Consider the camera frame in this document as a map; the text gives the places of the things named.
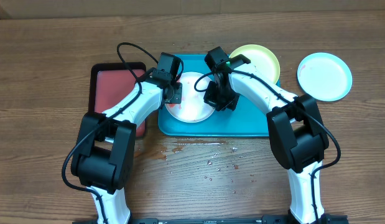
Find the white plate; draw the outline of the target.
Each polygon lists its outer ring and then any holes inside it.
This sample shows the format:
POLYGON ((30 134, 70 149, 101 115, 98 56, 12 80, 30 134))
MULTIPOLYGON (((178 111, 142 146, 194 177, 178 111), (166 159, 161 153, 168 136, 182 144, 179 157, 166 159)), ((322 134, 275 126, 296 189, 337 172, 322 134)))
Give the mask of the white plate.
POLYGON ((184 123, 197 123, 209 118, 214 107, 204 102, 204 92, 194 89, 195 82, 203 76, 198 72, 185 72, 179 79, 182 84, 181 104, 166 104, 167 111, 184 123))

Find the yellow-green plate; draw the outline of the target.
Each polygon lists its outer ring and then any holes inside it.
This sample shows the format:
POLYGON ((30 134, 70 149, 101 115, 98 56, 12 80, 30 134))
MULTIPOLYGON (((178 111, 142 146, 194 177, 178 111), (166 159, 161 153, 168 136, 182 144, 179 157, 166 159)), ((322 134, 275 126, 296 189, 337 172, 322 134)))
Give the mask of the yellow-green plate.
POLYGON ((231 52, 230 58, 239 54, 250 59, 251 63, 273 83, 280 77, 280 64, 277 57, 264 46, 256 44, 243 45, 231 52))

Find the light blue plate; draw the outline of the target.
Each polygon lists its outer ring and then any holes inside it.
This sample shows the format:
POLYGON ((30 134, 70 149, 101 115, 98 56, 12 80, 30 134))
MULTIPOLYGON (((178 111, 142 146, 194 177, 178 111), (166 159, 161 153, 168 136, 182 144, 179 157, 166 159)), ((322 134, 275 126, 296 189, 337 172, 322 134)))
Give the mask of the light blue plate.
POLYGON ((304 92, 320 101, 338 101, 353 85, 347 64, 336 55, 325 52, 306 56, 298 66, 297 80, 304 92))

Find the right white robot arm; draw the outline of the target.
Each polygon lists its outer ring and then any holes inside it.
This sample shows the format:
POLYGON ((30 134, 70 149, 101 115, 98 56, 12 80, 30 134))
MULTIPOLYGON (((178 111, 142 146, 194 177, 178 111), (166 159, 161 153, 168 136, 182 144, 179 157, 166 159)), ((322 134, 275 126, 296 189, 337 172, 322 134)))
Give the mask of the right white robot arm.
POLYGON ((288 173, 292 221, 323 223, 319 173, 329 140, 316 100, 280 88, 246 56, 230 58, 221 47, 210 50, 205 63, 214 79, 204 91, 204 102, 217 111, 235 110, 244 96, 266 115, 271 151, 288 173))

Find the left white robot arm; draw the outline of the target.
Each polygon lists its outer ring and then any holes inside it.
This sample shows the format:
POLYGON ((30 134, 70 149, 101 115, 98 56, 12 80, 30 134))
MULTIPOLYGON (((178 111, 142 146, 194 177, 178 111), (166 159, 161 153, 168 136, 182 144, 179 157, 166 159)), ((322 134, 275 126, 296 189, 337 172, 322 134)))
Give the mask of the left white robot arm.
POLYGON ((62 179, 93 196, 96 223, 129 223, 124 186, 132 169, 137 127, 165 104, 181 102, 183 62, 162 53, 157 66, 135 78, 132 91, 112 108, 84 115, 62 179))

